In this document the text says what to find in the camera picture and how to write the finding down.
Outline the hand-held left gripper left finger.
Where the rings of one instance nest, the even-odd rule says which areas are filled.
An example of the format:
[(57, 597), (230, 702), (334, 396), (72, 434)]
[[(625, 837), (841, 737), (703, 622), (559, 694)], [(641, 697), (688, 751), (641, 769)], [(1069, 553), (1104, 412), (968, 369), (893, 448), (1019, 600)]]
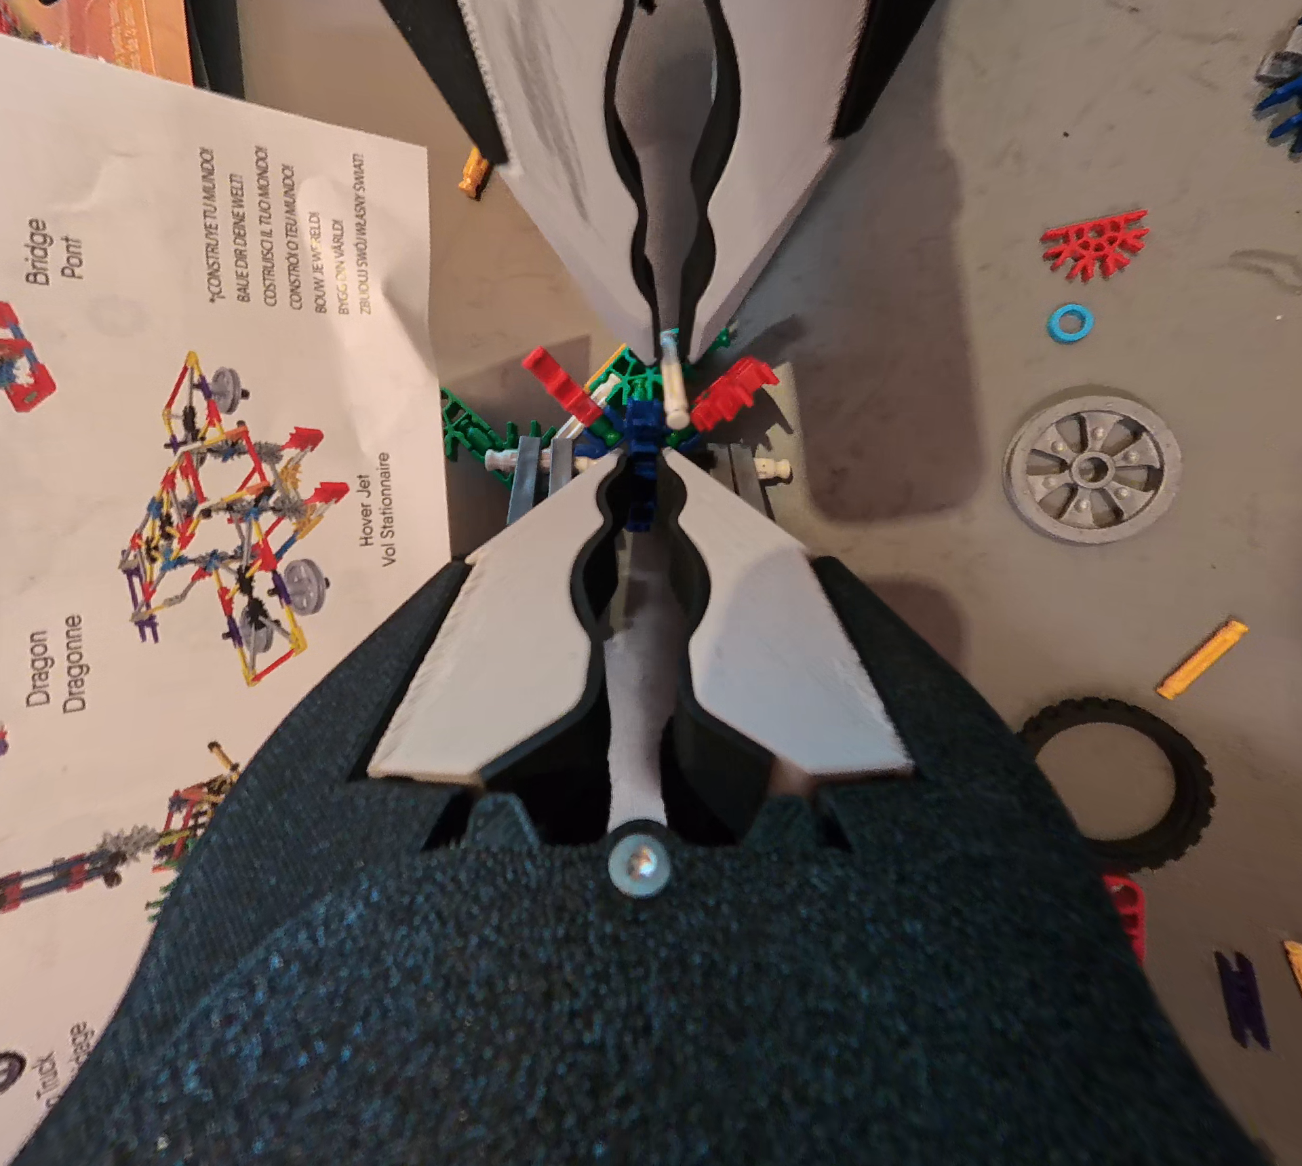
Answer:
[(488, 784), (582, 703), (593, 630), (575, 603), (575, 574), (608, 527), (600, 485), (623, 459), (593, 459), (468, 556), (468, 576), (370, 758), (372, 780)]

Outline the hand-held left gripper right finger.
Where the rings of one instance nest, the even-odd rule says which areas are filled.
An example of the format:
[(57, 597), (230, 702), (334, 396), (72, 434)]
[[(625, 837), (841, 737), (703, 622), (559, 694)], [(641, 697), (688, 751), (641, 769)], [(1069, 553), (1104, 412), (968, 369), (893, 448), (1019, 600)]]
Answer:
[(808, 547), (745, 497), (663, 451), (685, 702), (801, 784), (909, 777), (914, 758), (835, 614)]

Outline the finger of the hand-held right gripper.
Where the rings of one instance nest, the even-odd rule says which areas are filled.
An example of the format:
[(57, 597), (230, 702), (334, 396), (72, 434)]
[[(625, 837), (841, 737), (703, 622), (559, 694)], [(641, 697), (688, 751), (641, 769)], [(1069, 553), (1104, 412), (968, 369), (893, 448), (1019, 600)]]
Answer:
[(712, 97), (695, 146), (681, 353), (705, 358), (835, 161), (871, 0), (703, 0)]
[(502, 177), (597, 316), (654, 345), (641, 163), (618, 116), (638, 0), (459, 0), (507, 145)]

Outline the blue red toy model core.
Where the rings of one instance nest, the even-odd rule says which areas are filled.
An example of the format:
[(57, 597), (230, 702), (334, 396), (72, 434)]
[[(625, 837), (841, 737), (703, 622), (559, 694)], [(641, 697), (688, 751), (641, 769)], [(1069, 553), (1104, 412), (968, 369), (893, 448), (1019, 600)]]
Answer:
[(773, 386), (776, 386), (773, 363), (765, 363), (758, 358), (742, 358), (688, 400), (695, 425), (681, 434), (670, 434), (666, 407), (663, 407), (663, 369), (634, 360), (625, 380), (608, 378), (600, 386), (600, 387), (608, 387), (600, 407), (605, 407), (605, 425), (608, 425), (612, 441), (600, 430), (593, 438), (605, 448), (623, 443), (630, 451), (625, 531), (654, 527), (663, 451), (666, 448), (685, 451), (685, 458), (705, 451), (705, 438), (712, 430), (737, 421), (742, 407), (749, 407), (758, 400), (758, 394), (773, 387)]

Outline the red fan connector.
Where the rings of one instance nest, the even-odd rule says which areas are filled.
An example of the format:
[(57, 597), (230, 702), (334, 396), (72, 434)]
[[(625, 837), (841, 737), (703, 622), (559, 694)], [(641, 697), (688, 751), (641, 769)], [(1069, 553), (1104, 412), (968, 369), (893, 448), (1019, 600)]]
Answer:
[(1122, 273), (1151, 235), (1145, 210), (1108, 212), (1077, 226), (1058, 226), (1043, 234), (1043, 259), (1066, 282), (1093, 282)]
[(582, 430), (600, 421), (600, 406), (585, 394), (582, 380), (575, 380), (551, 347), (532, 347), (525, 360), (529, 378), (575, 418)]

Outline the silver wheel hub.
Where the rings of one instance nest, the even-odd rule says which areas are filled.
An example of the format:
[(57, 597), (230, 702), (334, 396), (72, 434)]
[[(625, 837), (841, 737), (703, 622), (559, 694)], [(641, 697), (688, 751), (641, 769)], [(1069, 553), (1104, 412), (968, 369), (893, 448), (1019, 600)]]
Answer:
[(1184, 443), (1143, 400), (1077, 394), (1036, 407), (1005, 443), (1003, 494), (1043, 536), (1119, 543), (1184, 494)]

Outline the large red connector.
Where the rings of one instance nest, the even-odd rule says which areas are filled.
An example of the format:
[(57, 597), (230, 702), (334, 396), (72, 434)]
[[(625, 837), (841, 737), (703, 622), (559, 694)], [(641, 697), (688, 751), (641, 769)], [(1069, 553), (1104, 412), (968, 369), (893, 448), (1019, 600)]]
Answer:
[(1129, 938), (1140, 964), (1145, 964), (1145, 895), (1126, 875), (1104, 875), (1110, 907)]

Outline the large black tyre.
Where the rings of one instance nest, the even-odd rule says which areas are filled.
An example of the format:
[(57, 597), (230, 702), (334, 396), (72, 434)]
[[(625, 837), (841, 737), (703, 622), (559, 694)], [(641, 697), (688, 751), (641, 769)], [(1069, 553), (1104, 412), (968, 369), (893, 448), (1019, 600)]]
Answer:
[(1129, 702), (1114, 702), (1114, 697), (1069, 697), (1058, 703), (1043, 703), (1019, 727), (1019, 739), (1040, 758), (1054, 737), (1083, 727), (1089, 719), (1122, 723), (1122, 727), (1145, 737), (1151, 745), (1163, 749), (1163, 758), (1173, 773), (1173, 799), (1151, 831), (1129, 834), (1129, 837), (1087, 837), (1087, 848), (1089, 848), (1097, 875), (1129, 876), (1143, 869), (1163, 869), (1163, 864), (1184, 860), (1209, 831), (1214, 802), (1218, 802), (1205, 758), (1197, 751), (1197, 745), (1189, 737), (1184, 737), (1158, 713), (1129, 703)]

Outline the toy instruction booklet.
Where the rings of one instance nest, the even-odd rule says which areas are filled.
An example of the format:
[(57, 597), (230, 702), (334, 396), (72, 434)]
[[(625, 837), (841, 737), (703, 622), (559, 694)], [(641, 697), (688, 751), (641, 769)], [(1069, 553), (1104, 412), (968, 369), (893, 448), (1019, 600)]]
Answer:
[(451, 561), (429, 155), (3, 41), (3, 1162), (284, 713)]

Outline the blue grey snowflake connector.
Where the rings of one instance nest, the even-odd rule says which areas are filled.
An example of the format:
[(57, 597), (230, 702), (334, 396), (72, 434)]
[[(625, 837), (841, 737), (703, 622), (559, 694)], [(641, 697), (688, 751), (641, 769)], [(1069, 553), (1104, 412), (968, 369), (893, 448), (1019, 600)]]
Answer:
[(1289, 161), (1302, 161), (1302, 19), (1263, 57), (1255, 83), (1263, 87), (1255, 116), (1279, 116), (1266, 139), (1282, 145)]

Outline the purple connector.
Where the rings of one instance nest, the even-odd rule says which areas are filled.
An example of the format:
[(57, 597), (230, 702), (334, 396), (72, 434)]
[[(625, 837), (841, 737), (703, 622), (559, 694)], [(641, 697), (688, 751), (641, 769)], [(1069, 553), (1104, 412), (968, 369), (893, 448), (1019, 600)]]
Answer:
[(1247, 952), (1223, 952), (1214, 949), (1214, 964), (1218, 964), (1218, 987), (1223, 987), (1223, 1002), (1227, 1002), (1227, 1025), (1231, 1039), (1252, 1048), (1273, 1048), (1271, 1045), (1271, 1031), (1266, 1031), (1266, 1010), (1263, 1010), (1263, 988), (1260, 988), (1260, 971)]

